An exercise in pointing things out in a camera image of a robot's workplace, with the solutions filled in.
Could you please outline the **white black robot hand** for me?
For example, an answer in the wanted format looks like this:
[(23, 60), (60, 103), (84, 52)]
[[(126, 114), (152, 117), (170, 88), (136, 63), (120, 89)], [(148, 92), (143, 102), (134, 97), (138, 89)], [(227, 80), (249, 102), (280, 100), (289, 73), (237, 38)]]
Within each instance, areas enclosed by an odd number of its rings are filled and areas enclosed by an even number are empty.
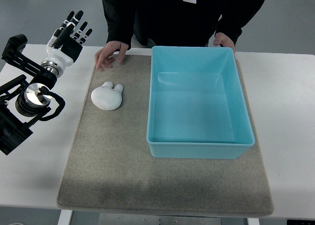
[(74, 30), (79, 24), (83, 14), (84, 12), (82, 10), (78, 11), (75, 15), (74, 11), (71, 11), (62, 25), (56, 29), (54, 35), (47, 43), (47, 56), (41, 62), (42, 67), (51, 66), (53, 68), (66, 68), (76, 62), (83, 49), (82, 45), (93, 32), (93, 29), (88, 29), (78, 42), (75, 41), (80, 37), (81, 33), (88, 24), (88, 22), (85, 21), (76, 33), (74, 33)]

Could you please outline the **person's left hand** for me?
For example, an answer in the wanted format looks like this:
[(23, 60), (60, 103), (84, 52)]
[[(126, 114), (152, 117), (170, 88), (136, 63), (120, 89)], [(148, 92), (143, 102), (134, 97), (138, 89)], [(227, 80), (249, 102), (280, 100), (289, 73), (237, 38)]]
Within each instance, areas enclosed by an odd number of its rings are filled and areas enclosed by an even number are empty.
[(221, 33), (221, 32), (216, 33), (213, 44), (215, 46), (222, 46), (222, 47), (231, 48), (233, 50), (233, 53), (236, 52), (234, 42), (224, 33)]

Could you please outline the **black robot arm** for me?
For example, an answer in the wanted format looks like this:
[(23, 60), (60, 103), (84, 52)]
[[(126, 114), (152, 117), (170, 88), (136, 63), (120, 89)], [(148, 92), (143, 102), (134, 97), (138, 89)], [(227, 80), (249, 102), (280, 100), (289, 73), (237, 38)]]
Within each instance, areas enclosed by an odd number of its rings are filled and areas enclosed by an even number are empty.
[(40, 64), (23, 55), (28, 42), (25, 35), (8, 40), (2, 59), (24, 74), (0, 87), (0, 150), (5, 155), (32, 135), (30, 128), (36, 122), (49, 121), (64, 109), (64, 99), (52, 89), (65, 68), (76, 62), (93, 31), (85, 29), (87, 22), (75, 29), (83, 14), (82, 10), (69, 13), (47, 43), (47, 56)]

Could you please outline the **person's right hand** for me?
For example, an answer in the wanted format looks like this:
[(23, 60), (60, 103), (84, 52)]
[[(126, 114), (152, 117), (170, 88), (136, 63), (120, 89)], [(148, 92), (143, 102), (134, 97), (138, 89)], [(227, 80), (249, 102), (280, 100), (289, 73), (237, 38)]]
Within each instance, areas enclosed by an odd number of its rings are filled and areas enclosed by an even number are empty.
[(129, 45), (120, 41), (109, 41), (103, 48), (97, 51), (94, 55), (95, 67), (103, 71), (105, 68), (112, 68), (112, 63), (115, 61), (113, 54), (118, 51), (117, 61), (122, 64)]

